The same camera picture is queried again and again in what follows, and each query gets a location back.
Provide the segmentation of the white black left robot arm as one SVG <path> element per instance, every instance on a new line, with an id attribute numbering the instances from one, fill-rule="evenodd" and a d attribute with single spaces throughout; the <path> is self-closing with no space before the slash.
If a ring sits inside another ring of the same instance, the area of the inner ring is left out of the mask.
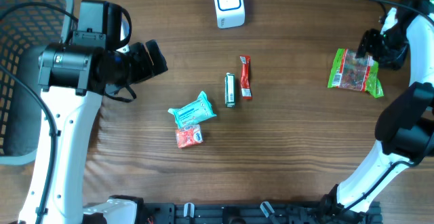
<path id="1" fill-rule="evenodd" d="M 154 40 L 130 43 L 122 33 L 127 10 L 83 0 L 77 28 L 39 56 L 35 100 L 41 130 L 33 177 L 19 223 L 139 223 L 140 198 L 115 195 L 83 207 L 83 175 L 92 127 L 103 98 L 167 71 Z"/>

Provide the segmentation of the green candy bag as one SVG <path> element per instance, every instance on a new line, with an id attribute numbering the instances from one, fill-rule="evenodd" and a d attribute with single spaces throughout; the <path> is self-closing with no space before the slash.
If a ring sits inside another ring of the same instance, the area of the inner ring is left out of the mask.
<path id="1" fill-rule="evenodd" d="M 378 63 L 371 56 L 356 58 L 355 51 L 340 48 L 332 64 L 328 88 L 368 92 L 380 98 L 384 93 L 377 74 Z"/>

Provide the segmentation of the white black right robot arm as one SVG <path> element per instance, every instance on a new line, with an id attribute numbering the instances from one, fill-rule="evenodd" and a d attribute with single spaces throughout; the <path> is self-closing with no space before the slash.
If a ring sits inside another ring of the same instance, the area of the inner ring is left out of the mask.
<path id="1" fill-rule="evenodd" d="M 370 54 L 381 68 L 398 70 L 411 60 L 408 89 L 378 118 L 372 150 L 345 181 L 323 196 L 316 209 L 322 223 L 368 221 L 374 198 L 402 171 L 433 156 L 433 0 L 391 2 L 381 30 L 365 32 L 356 56 Z"/>

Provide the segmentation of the red coffee stick sachet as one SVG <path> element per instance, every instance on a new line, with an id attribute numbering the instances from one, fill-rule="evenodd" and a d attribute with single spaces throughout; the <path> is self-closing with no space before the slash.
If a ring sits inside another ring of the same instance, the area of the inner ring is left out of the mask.
<path id="1" fill-rule="evenodd" d="M 250 90 L 250 56 L 240 56 L 240 60 L 242 63 L 241 70 L 241 78 L 240 78 L 240 86 L 241 86 L 241 95 L 244 99 L 252 99 L 252 93 Z"/>

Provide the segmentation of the teal tissue pack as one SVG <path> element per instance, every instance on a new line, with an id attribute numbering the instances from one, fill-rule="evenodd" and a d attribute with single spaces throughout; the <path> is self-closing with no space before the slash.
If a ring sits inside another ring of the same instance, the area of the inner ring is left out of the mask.
<path id="1" fill-rule="evenodd" d="M 216 117 L 208 96 L 204 91 L 199 93 L 197 100 L 183 108 L 170 108 L 167 112 L 174 116 L 178 128 L 199 124 L 202 121 Z"/>

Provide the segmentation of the green white gum pack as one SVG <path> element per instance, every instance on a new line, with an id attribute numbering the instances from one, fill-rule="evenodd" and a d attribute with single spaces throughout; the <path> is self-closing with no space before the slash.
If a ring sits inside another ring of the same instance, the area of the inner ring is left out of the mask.
<path id="1" fill-rule="evenodd" d="M 225 76 L 225 105 L 235 106 L 235 75 L 227 73 Z"/>

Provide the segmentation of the orange snack packet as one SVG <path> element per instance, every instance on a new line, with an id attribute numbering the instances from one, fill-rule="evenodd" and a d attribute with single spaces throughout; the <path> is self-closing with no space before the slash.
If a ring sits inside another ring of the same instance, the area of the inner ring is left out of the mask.
<path id="1" fill-rule="evenodd" d="M 176 142 L 179 149 L 198 145 L 203 142 L 199 124 L 186 126 L 176 131 Z"/>

